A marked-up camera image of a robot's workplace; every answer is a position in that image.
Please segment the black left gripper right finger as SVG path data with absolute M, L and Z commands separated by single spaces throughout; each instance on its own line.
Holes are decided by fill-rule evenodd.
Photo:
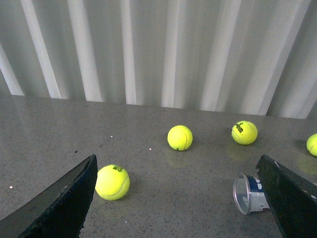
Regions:
M 258 175 L 266 200 L 284 238 L 317 236 L 317 186 L 267 155 Z

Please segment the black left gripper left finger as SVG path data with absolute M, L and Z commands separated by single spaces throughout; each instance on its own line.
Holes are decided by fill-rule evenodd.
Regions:
M 77 238 L 94 196 L 97 157 L 91 155 L 0 222 L 2 238 Z

